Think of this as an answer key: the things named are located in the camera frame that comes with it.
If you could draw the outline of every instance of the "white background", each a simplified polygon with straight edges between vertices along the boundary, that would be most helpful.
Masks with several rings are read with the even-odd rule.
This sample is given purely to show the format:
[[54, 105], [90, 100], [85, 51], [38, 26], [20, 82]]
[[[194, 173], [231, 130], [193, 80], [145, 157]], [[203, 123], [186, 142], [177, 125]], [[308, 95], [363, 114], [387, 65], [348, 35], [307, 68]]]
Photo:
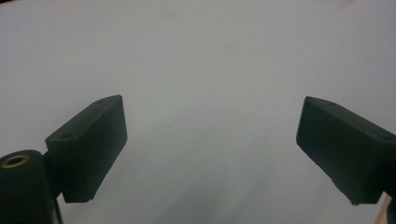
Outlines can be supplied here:
[[0, 152], [123, 96], [129, 140], [65, 224], [367, 223], [295, 141], [306, 95], [396, 133], [394, 0], [0, 5]]

